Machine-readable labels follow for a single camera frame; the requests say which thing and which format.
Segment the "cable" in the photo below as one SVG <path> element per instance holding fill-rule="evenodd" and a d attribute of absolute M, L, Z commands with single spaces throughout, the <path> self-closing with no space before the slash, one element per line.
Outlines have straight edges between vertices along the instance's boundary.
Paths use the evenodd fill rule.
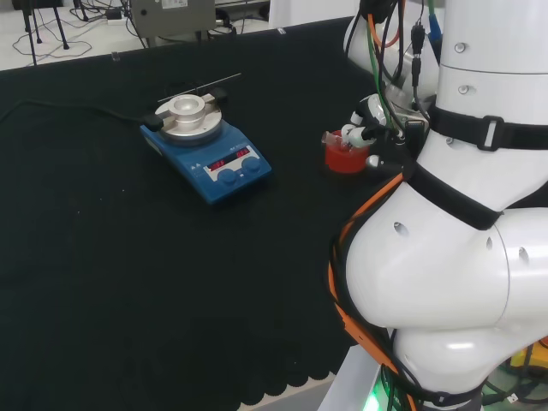
<path fill-rule="evenodd" d="M 51 35 L 55 38 L 55 40 L 61 42 L 61 40 L 55 35 L 55 33 L 52 32 L 52 31 L 50 30 L 50 28 L 47 27 L 47 26 L 44 24 L 44 17 L 42 16 L 42 12 L 40 11 L 40 9 L 38 9 L 38 14 L 40 15 L 40 20 L 42 21 L 42 26 L 44 26 L 44 28 L 45 28 L 48 32 L 51 33 Z M 89 50 L 91 50 L 91 49 L 93 48 L 92 45 L 90 45 L 90 44 L 87 43 L 86 41 L 81 41 L 81 40 L 80 40 L 80 41 L 67 41 L 67 44 L 68 44 L 68 45 L 77 45 L 77 44 L 79 44 L 79 43 L 84 43 L 84 44 L 86 44 L 86 45 L 89 45 L 89 49 L 87 49 L 87 50 L 84 51 L 82 54 L 80 54 L 80 56 L 82 56 L 83 54 L 86 54 Z"/>
<path fill-rule="evenodd" d="M 432 120 L 430 120 L 430 116 L 428 116 L 428 113 L 422 106 L 422 103 L 419 100 L 419 90 L 417 87 L 413 87 L 413 97 L 414 97 L 414 103 L 417 104 L 417 108 L 419 109 L 420 114 L 428 121 L 428 124 L 432 124 Z"/>
<path fill-rule="evenodd" d="M 89 27 L 86 31 L 82 32 L 82 33 L 78 33 L 74 36 L 72 36 L 69 40 L 75 40 L 81 36 L 83 36 L 84 34 L 86 33 L 89 33 L 91 32 L 95 27 L 99 27 L 100 25 L 102 24 L 102 21 L 98 22 L 97 24 L 93 24 L 91 27 Z M 42 60 L 46 59 L 47 57 L 53 57 L 52 54 L 55 53 L 57 50 L 61 49 L 63 47 L 63 44 L 60 44 L 59 46 L 57 46 L 55 49 L 53 49 L 52 51 L 50 51 L 50 56 L 46 56 L 46 57 L 41 57 L 39 59 L 39 62 L 41 62 Z"/>
<path fill-rule="evenodd" d="M 405 370 L 405 372 L 408 373 L 409 377 L 413 381 L 415 381 L 416 378 L 413 376 L 413 374 L 411 374 L 411 372 L 409 372 L 408 369 L 404 367 L 399 360 L 394 362 L 393 360 L 396 357 L 393 354 L 388 354 L 390 352 L 390 346 L 389 342 L 386 341 L 386 337 L 374 337 L 378 333 L 375 331 L 376 329 L 372 326 L 366 327 L 361 330 L 360 328 L 358 328 L 356 323 L 349 317 L 349 315 L 343 311 L 340 306 L 340 301 L 337 297 L 335 287 L 337 268 L 336 250 L 338 248 L 338 244 L 340 244 L 344 240 L 357 218 L 364 216 L 366 217 L 370 209 L 380 200 L 382 200 L 388 193 L 393 191 L 402 181 L 403 174 L 399 174 L 398 176 L 390 180 L 388 184 L 382 187 L 368 201 L 366 201 L 366 203 L 364 203 L 364 205 L 362 205 L 358 209 L 358 211 L 351 217 L 351 219 L 346 224 L 344 224 L 341 229 L 340 235 L 338 236 L 336 241 L 334 241 L 334 244 L 332 244 L 334 247 L 330 247 L 331 253 L 330 263 L 328 266 L 328 287 L 331 292 L 331 296 L 333 297 L 333 300 L 336 304 L 335 307 L 341 315 L 343 322 L 345 323 L 346 330 L 353 336 L 359 336 L 360 345 L 362 345 L 362 347 L 369 353 L 369 355 L 373 359 L 375 359 L 378 364 L 387 366 L 390 370 L 392 370 L 392 372 L 395 372 L 398 375 L 402 375 L 403 377 L 405 377 L 405 374 L 403 373 L 403 370 Z M 417 406 L 414 402 L 414 399 L 409 394 L 407 394 L 407 399 L 411 411 L 417 411 Z"/>
<path fill-rule="evenodd" d="M 403 0 L 403 3 L 402 3 L 403 9 L 405 9 L 405 1 L 406 0 Z M 373 22 L 373 15 L 367 15 L 367 21 L 369 23 L 369 28 L 371 29 L 371 32 L 373 35 L 373 40 L 375 40 L 375 43 L 377 43 L 377 45 L 380 47 L 382 43 L 380 39 L 378 38 L 377 30 L 375 29 L 375 23 Z M 399 38 L 400 38 L 400 31 L 398 30 L 394 38 L 386 45 L 386 47 L 391 47 L 392 45 L 394 45 Z"/>
<path fill-rule="evenodd" d="M 136 122 L 138 124 L 143 123 L 142 120 L 139 118 L 124 116 L 123 114 L 116 113 L 115 111 L 112 111 L 112 110 L 104 109 L 103 107 L 98 107 L 94 105 L 52 103 L 49 101 L 34 100 L 31 98 L 20 100 L 17 103 L 15 103 L 13 107 L 6 110 L 0 116 L 0 123 L 6 120 L 15 110 L 17 110 L 19 107 L 22 107 L 23 105 L 37 105 L 38 107 L 48 107 L 52 109 L 63 109 L 63 110 L 91 110 L 91 111 L 96 111 L 100 114 L 104 114 L 106 116 L 117 118 L 118 120 L 122 120 L 123 122 Z"/>
<path fill-rule="evenodd" d="M 380 84 L 378 82 L 377 64 L 375 63 L 375 58 L 373 56 L 373 42 L 372 42 L 371 29 L 369 27 L 367 27 L 367 45 L 369 46 L 369 59 L 371 61 L 373 79 L 375 80 L 375 87 L 377 88 L 377 94 L 380 99 L 380 104 L 383 107 L 384 117 L 386 117 L 386 125 L 389 127 L 392 127 L 390 112 L 388 111 L 388 108 L 386 107 L 386 103 L 384 101 L 384 95 L 381 93 Z"/>
<path fill-rule="evenodd" d="M 241 33 L 240 34 L 243 34 L 243 28 L 246 26 L 246 12 L 247 12 L 247 2 L 249 0 L 246 0 L 246 4 L 244 5 L 244 12 L 243 12 L 243 22 L 241 24 Z"/>
<path fill-rule="evenodd" d="M 256 20 L 256 21 L 265 21 L 268 23 L 268 20 L 265 20 L 263 19 L 262 17 L 257 17 L 255 15 L 246 15 L 245 17 L 242 17 L 241 19 L 236 19 L 236 20 L 233 20 L 232 22 L 233 23 L 236 23 L 237 21 L 240 21 L 240 20 L 243 20 L 243 19 L 246 19 L 246 20 Z"/>
<path fill-rule="evenodd" d="M 84 21 L 86 24 L 93 23 L 94 21 L 105 18 L 105 15 L 96 15 L 95 17 L 92 17 L 91 19 L 88 18 L 88 20 L 85 21 L 84 19 L 80 18 L 80 16 L 76 13 L 77 10 L 79 10 L 79 9 L 70 9 L 69 12 L 70 12 L 71 15 L 76 17 L 78 20 Z M 95 11 L 92 11 L 90 9 L 85 9 L 85 10 L 88 11 L 88 12 L 91 12 L 91 13 L 96 13 Z"/>
<path fill-rule="evenodd" d="M 52 21 L 48 21 L 47 23 L 44 23 L 44 19 L 42 18 L 42 24 L 39 26 L 39 27 L 45 27 L 45 29 L 50 32 L 51 34 L 53 34 L 53 37 L 55 37 L 55 39 L 57 41 L 61 41 L 60 39 L 57 38 L 57 36 L 47 27 L 48 24 L 52 23 L 53 21 L 55 21 L 56 19 L 52 20 Z M 20 36 L 11 46 L 19 53 L 21 54 L 22 56 L 31 56 L 32 53 L 25 53 L 24 51 L 21 51 L 17 48 L 17 44 L 19 44 L 19 42 L 25 38 L 28 34 L 23 34 L 22 36 Z M 65 55 L 62 55 L 62 56 L 54 56 L 52 53 L 55 52 L 56 50 L 58 50 L 61 46 L 57 47 L 56 49 L 54 49 L 52 52 L 50 53 L 46 53 L 46 54 L 35 54 L 36 57 L 51 57 L 51 58 L 65 58 L 65 57 L 80 57 L 80 56 L 83 56 L 84 54 L 86 54 L 89 50 L 91 50 L 93 47 L 92 45 L 90 45 L 89 43 L 87 43 L 86 41 L 67 41 L 68 44 L 71 44 L 71 45 L 74 45 L 74 44 L 86 44 L 89 46 L 88 49 L 82 51 L 80 54 L 65 54 Z"/>
<path fill-rule="evenodd" d="M 88 24 L 91 24 L 91 23 L 93 23 L 94 21 L 97 21 L 97 20 L 102 19 L 102 18 L 104 18 L 104 16 L 102 16 L 102 15 L 101 15 L 101 16 L 97 16 L 97 17 L 93 17 L 92 19 L 89 19 L 89 21 L 87 21 L 86 24 L 82 24 L 81 26 L 75 26 L 75 25 L 72 24 L 71 22 L 65 21 L 65 20 L 63 20 L 63 19 L 60 19 L 60 20 L 61 20 L 63 23 L 65 23 L 65 24 L 67 24 L 67 25 L 69 25 L 69 26 L 71 26 L 71 27 L 74 27 L 74 28 L 83 28 L 83 27 L 87 26 Z"/>
<path fill-rule="evenodd" d="M 396 69 L 396 73 L 394 74 L 394 79 L 397 80 L 400 78 L 400 75 L 402 75 L 403 70 L 403 55 L 405 54 L 405 50 L 403 47 L 405 46 L 405 39 L 403 38 L 405 30 L 403 29 L 403 15 L 405 14 L 405 0 L 398 0 L 397 3 L 397 13 L 398 13 L 398 31 L 400 33 L 400 42 L 399 42 L 399 60 L 398 65 Z"/>
<path fill-rule="evenodd" d="M 399 3 L 400 3 L 400 1 L 398 0 L 397 2 L 394 2 L 392 4 L 392 6 L 390 8 L 390 13 L 386 17 L 386 22 L 384 23 L 383 43 L 380 47 L 380 56 L 378 57 L 378 66 L 380 68 L 382 68 L 384 66 L 384 50 L 385 50 L 384 45 L 386 43 L 386 38 L 388 37 L 388 29 L 390 27 L 390 21 L 392 20 L 394 10 L 396 10 L 396 5 L 399 4 Z M 381 88 L 384 86 L 384 83 L 383 83 L 383 70 L 382 69 L 380 69 L 378 71 L 377 83 L 378 83 L 378 86 L 377 86 L 378 94 L 381 95 Z M 384 95 L 382 97 L 383 97 L 384 104 L 387 105 L 386 98 L 384 97 Z"/>
<path fill-rule="evenodd" d="M 436 9 L 434 8 L 434 0 L 428 0 L 428 14 L 435 15 Z"/>
<path fill-rule="evenodd" d="M 422 0 L 422 6 L 420 7 L 420 17 L 417 20 L 417 23 L 419 21 L 422 21 L 422 16 L 425 14 L 425 0 Z"/>
<path fill-rule="evenodd" d="M 386 96 L 384 95 L 384 88 L 381 87 L 381 85 L 379 85 L 378 83 L 378 74 L 375 75 L 375 73 L 377 72 L 377 67 L 376 67 L 376 64 L 374 62 L 374 57 L 373 57 L 373 45 L 372 45 L 372 40 L 371 40 L 371 29 L 369 27 L 367 27 L 367 38 L 368 38 L 368 44 L 369 44 L 369 55 L 372 59 L 372 71 L 373 71 L 373 76 L 375 77 L 375 81 L 377 82 L 377 91 L 378 91 L 378 96 L 380 98 L 380 101 L 381 101 L 381 104 L 383 105 L 383 110 L 386 109 L 389 113 L 389 115 L 386 114 L 386 111 L 384 112 L 384 115 L 386 116 L 387 118 L 387 124 L 390 120 L 390 118 L 392 118 L 392 120 L 396 123 L 397 127 L 399 127 L 399 129 L 401 129 L 401 131 L 404 133 L 405 132 L 405 128 L 403 127 L 403 124 L 402 122 L 400 121 L 400 119 L 398 118 L 398 116 L 396 115 L 394 109 L 392 108 L 392 106 L 390 105 L 390 103 L 386 104 Z"/>
<path fill-rule="evenodd" d="M 392 331 L 392 335 L 390 336 L 390 349 L 394 350 L 394 340 L 396 340 L 396 333 L 397 330 Z M 395 393 L 395 387 L 394 387 L 394 380 L 390 378 L 390 381 L 388 383 L 388 404 L 386 406 L 386 411 L 392 411 L 394 408 L 394 395 Z"/>
<path fill-rule="evenodd" d="M 344 48 L 344 56 L 348 59 L 348 53 L 350 52 L 350 43 L 352 43 L 352 39 L 354 38 L 354 32 L 356 31 L 356 26 L 358 26 L 358 20 L 361 17 L 361 13 L 358 10 L 358 14 L 354 18 L 354 23 L 352 23 L 352 28 L 350 29 L 350 34 L 348 35 L 348 40 L 346 42 L 346 47 Z"/>
<path fill-rule="evenodd" d="M 162 39 L 163 41 L 170 41 L 171 43 L 188 43 L 187 41 L 185 40 L 177 40 L 177 39 L 168 39 L 166 37 L 160 37 L 158 36 L 159 39 Z"/>
<path fill-rule="evenodd" d="M 492 405 L 497 402 L 504 401 L 505 398 L 511 396 L 515 393 L 515 391 L 520 387 L 521 381 L 527 376 L 527 369 L 529 368 L 529 363 L 531 362 L 531 356 L 533 355 L 533 345 L 530 345 L 527 347 L 527 352 L 525 355 L 525 361 L 523 362 L 523 368 L 521 369 L 520 375 L 518 376 L 517 381 L 515 382 L 514 386 L 510 388 L 509 390 L 502 391 L 499 388 L 495 387 L 494 385 L 490 384 L 488 385 L 489 388 L 497 392 L 497 394 L 491 394 L 489 396 L 484 396 L 481 404 L 482 405 Z"/>
<path fill-rule="evenodd" d="M 137 31 L 137 27 L 135 26 L 134 24 L 134 19 L 133 19 L 133 16 L 131 14 L 131 11 L 130 11 L 130 8 L 131 8 L 131 4 L 128 4 L 129 0 L 127 0 L 127 2 L 123 2 L 123 0 L 121 0 L 121 3 L 122 3 L 122 6 L 123 6 L 123 9 L 125 10 L 126 12 L 126 28 L 128 29 L 128 32 L 132 35 L 134 35 L 135 37 L 139 38 L 139 41 L 141 43 L 141 45 L 143 46 L 143 49 L 146 48 L 145 46 L 145 42 L 143 41 L 143 39 L 140 37 L 139 35 L 139 32 Z M 128 21 L 131 23 L 131 26 L 134 28 L 135 30 L 135 34 L 131 33 L 131 31 L 129 30 L 129 27 L 128 27 Z"/>

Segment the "green light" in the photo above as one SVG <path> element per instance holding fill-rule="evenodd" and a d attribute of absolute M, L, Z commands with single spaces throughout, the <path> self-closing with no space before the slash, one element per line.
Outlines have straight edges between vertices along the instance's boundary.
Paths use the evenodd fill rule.
<path fill-rule="evenodd" d="M 372 393 L 369 398 L 367 398 L 366 405 L 363 408 L 363 411 L 379 411 L 380 405 L 378 404 L 378 399 L 374 393 Z"/>

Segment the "strap buckle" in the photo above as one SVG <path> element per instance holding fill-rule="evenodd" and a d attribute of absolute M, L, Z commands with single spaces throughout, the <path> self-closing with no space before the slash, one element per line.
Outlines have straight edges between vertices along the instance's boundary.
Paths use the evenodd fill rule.
<path fill-rule="evenodd" d="M 449 399 L 452 399 L 451 397 L 453 397 L 450 393 L 448 392 L 434 392 L 432 393 L 432 401 L 431 403 L 434 404 L 436 407 L 451 407 L 453 405 L 458 405 L 458 402 L 457 404 L 454 404 L 453 402 L 455 401 L 449 401 Z"/>
<path fill-rule="evenodd" d="M 484 140 L 481 140 L 477 147 L 484 152 L 495 152 L 501 146 L 504 136 L 504 119 L 496 116 L 485 116 L 482 119 L 484 125 L 483 135 Z M 490 136 L 491 125 L 494 126 L 492 130 L 492 137 Z"/>

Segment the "screw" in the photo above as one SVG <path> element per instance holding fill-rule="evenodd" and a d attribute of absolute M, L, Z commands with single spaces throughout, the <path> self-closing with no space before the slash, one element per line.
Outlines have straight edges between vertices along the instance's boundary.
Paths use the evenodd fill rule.
<path fill-rule="evenodd" d="M 455 45 L 455 51 L 456 51 L 457 53 L 462 53 L 462 52 L 465 51 L 465 50 L 466 50 L 466 45 L 465 45 L 464 43 L 457 43 L 457 44 Z"/>

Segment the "tripod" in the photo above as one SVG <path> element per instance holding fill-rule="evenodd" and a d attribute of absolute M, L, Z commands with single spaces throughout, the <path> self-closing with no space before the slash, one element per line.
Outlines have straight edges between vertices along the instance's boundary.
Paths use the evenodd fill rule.
<path fill-rule="evenodd" d="M 33 63 L 36 66 L 36 52 L 34 51 L 34 42 L 33 42 L 33 31 L 31 30 L 31 23 L 29 16 L 32 15 L 34 19 L 34 30 L 36 31 L 36 43 L 41 44 L 42 39 L 40 38 L 40 34 L 38 31 L 38 23 L 36 22 L 36 13 L 34 11 L 34 5 L 32 3 L 32 0 L 23 0 L 21 2 L 21 8 L 23 10 L 23 19 L 25 20 L 25 31 L 28 33 L 28 40 L 31 43 L 31 53 L 33 54 Z M 59 13 L 57 11 L 57 6 L 53 6 L 53 13 L 55 14 L 55 18 L 57 20 L 57 25 L 59 26 L 59 32 L 61 33 L 61 39 L 63 39 L 63 49 L 68 50 L 69 44 L 67 43 L 67 39 L 65 38 L 65 32 L 63 31 L 63 26 L 61 25 L 61 19 L 59 18 Z"/>

